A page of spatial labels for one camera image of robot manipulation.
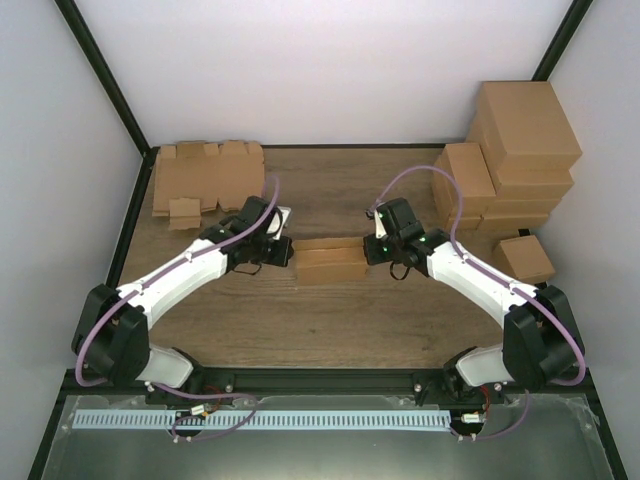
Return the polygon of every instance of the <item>robotic arm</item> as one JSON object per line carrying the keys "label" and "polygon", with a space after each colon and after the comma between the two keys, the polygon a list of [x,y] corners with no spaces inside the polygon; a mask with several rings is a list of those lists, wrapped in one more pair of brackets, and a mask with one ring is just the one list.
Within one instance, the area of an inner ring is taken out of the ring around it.
{"label": "robotic arm", "polygon": [[216,244],[248,230],[268,203],[249,197],[236,216],[207,228],[183,253],[135,282],[112,289],[99,285],[88,295],[72,349],[79,354],[99,319],[118,301],[128,300],[91,342],[85,362],[114,385],[134,380],[180,388],[193,371],[193,361],[175,349],[149,343],[149,330],[176,303],[207,282],[252,263],[286,267],[293,255],[291,239],[281,235],[291,210],[276,207],[251,234],[225,247]]}
{"label": "robotic arm", "polygon": [[462,293],[503,329],[502,344],[473,347],[447,362],[445,382],[455,395],[486,383],[511,381],[537,391],[575,363],[576,356],[558,329],[516,291],[550,310],[584,352],[569,303],[558,288],[538,289],[510,278],[459,243],[454,245],[440,229],[425,233],[404,198],[379,205],[374,220],[376,233],[364,238],[370,265],[391,262],[392,268],[396,264],[415,268]]}

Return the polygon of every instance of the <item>purple cable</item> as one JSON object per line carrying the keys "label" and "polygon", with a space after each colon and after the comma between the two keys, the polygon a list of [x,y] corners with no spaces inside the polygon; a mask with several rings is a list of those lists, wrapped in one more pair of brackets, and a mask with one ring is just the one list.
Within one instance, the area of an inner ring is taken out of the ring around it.
{"label": "purple cable", "polygon": [[[258,407],[257,407],[258,399],[255,396],[250,395],[248,393],[216,393],[216,394],[210,394],[210,395],[194,395],[191,393],[181,392],[180,390],[167,387],[166,385],[162,385],[160,383],[155,384],[155,386],[160,390],[164,390],[165,392],[172,393],[173,395],[177,395],[179,397],[188,398],[190,400],[221,400],[225,398],[247,398],[255,402],[256,407],[251,409],[251,411],[249,412],[249,415],[247,415],[245,418],[240,420],[238,423],[236,423],[232,427],[229,427],[226,430],[223,430],[222,432],[214,433],[212,435],[198,435],[197,437],[192,437],[191,441],[193,442],[200,442],[202,440],[211,440],[212,438],[220,438],[220,437],[229,435],[230,433],[235,432],[240,427],[248,423],[249,420],[251,420],[258,411]],[[178,425],[190,419],[200,419],[200,417],[198,417],[197,415],[189,415],[186,417],[179,418],[175,421],[175,423],[171,426],[171,434],[173,435],[174,439],[180,438],[180,436],[176,431],[176,428],[178,427]]]}
{"label": "purple cable", "polygon": [[[500,430],[499,432],[496,433],[492,433],[491,435],[485,435],[483,437],[476,437],[475,439],[472,439],[471,441],[473,442],[480,442],[483,440],[494,440],[496,438],[500,438],[503,437],[505,435],[510,434],[511,432],[513,432],[516,428],[518,428],[520,425],[522,425],[522,422],[524,422],[524,419],[527,418],[527,414],[529,413],[529,409],[531,408],[531,395],[529,395],[529,391],[525,390],[524,391],[525,397],[524,397],[524,410],[522,411],[522,415],[520,415],[520,418],[518,418],[518,420],[516,420],[516,422],[505,428],[504,430]],[[464,435],[461,435],[460,433],[456,432],[453,428],[451,428],[451,434],[454,435],[455,437],[458,438],[469,438],[469,437],[465,437]]]}
{"label": "purple cable", "polygon": [[[451,175],[449,175],[449,173],[445,172],[441,168],[433,167],[431,165],[416,165],[415,167],[407,168],[405,171],[399,173],[398,175],[396,175],[396,177],[393,180],[391,180],[389,185],[386,186],[386,188],[382,191],[380,196],[376,198],[376,201],[373,202],[373,205],[371,205],[371,207],[368,210],[369,213],[371,214],[374,213],[378,205],[382,203],[382,199],[384,198],[384,196],[387,194],[389,190],[391,190],[391,188],[396,184],[396,182],[398,182],[398,180],[400,180],[405,175],[415,172],[417,170],[431,170],[441,175],[444,175],[445,177],[447,177],[447,180],[449,180],[449,182],[451,182],[451,184],[455,188],[456,195],[458,197],[458,211],[456,213],[456,218],[453,221],[453,225],[451,226],[451,233],[450,233],[451,245],[453,246],[453,249],[458,254],[458,256],[460,258],[464,258],[464,254],[462,250],[460,250],[460,247],[458,246],[458,242],[456,241],[456,230],[458,228],[458,224],[460,223],[460,218],[462,217],[462,206],[463,206],[462,192],[460,191],[460,186],[455,181],[455,179]],[[497,282],[499,285],[502,285],[505,288],[510,288],[509,282],[506,282],[502,278],[498,277],[496,274],[487,270],[479,263],[474,262],[470,258],[467,258],[464,261],[468,263],[471,267],[478,270],[480,273],[484,274],[486,277],[490,278],[494,282]],[[562,323],[560,323],[560,320],[558,320],[555,315],[553,315],[548,309],[544,307],[544,305],[538,302],[535,298],[531,297],[530,295],[527,295],[525,292],[523,292],[517,287],[513,289],[513,293],[520,296],[525,301],[531,303],[531,305],[533,305],[540,313],[542,313],[545,317],[547,317],[547,319],[549,319],[549,321],[553,324],[553,326],[558,329],[560,334],[567,341],[567,343],[571,347],[571,350],[573,351],[573,354],[576,357],[576,360],[578,361],[578,375],[576,375],[575,378],[571,380],[553,380],[553,382],[558,385],[565,385],[565,386],[578,385],[580,382],[582,382],[582,380],[584,380],[584,377],[587,372],[587,366],[584,361],[584,356],[580,351],[580,347],[578,346],[576,341],[573,339],[569,331],[564,327],[564,325],[562,325]]]}
{"label": "purple cable", "polygon": [[[280,179],[275,175],[270,175],[267,178],[267,181],[269,179],[271,179],[271,178],[275,182],[274,190],[273,190],[273,196],[271,197],[271,201],[269,202],[269,206],[264,211],[264,213],[260,216],[260,218],[258,218],[256,223],[251,225],[244,232],[241,232],[241,233],[239,233],[238,235],[236,235],[234,237],[228,238],[227,240],[224,240],[224,241],[222,241],[220,243],[217,243],[215,245],[211,245],[210,247],[206,247],[206,248],[203,248],[202,250],[198,250],[197,252],[194,252],[191,258],[198,258],[198,257],[200,257],[202,255],[205,255],[205,254],[207,254],[209,252],[212,252],[214,250],[219,250],[220,248],[224,248],[224,247],[227,247],[229,245],[232,245],[233,243],[237,242],[238,240],[242,240],[244,237],[246,237],[247,235],[251,234],[254,230],[256,230],[269,217],[269,214],[275,208],[276,202],[278,201],[278,196],[280,195]],[[165,267],[164,269],[160,270],[153,277],[151,277],[147,281],[145,281],[142,284],[142,288],[144,289],[144,288],[150,287],[155,282],[160,280],[162,277],[164,277],[168,273],[174,271],[176,268],[180,267],[181,265],[184,265],[187,262],[188,262],[187,258],[183,257],[183,258],[181,258],[179,260],[176,260],[175,262],[167,265],[167,267]],[[93,380],[93,381],[86,381],[82,377],[82,366],[84,365],[84,359],[87,356],[87,351],[89,350],[89,347],[91,346],[91,342],[93,342],[93,340],[96,338],[96,335],[98,335],[98,332],[100,331],[100,329],[102,327],[104,327],[104,325],[109,320],[111,320],[111,317],[113,317],[113,315],[118,310],[120,310],[120,308],[122,308],[122,306],[125,303],[130,301],[136,295],[138,295],[138,292],[133,291],[133,292],[125,295],[120,300],[118,300],[109,310],[107,310],[107,312],[102,317],[100,317],[100,319],[96,322],[96,324],[93,326],[93,328],[91,329],[91,331],[87,335],[87,338],[84,340],[84,342],[82,344],[82,347],[80,347],[80,351],[78,352],[78,359],[76,360],[75,376],[76,376],[76,382],[78,382],[78,385],[80,385],[82,387],[93,387],[95,385],[100,385],[101,383],[104,383],[104,382],[107,381],[106,378],[99,378],[99,379]]]}

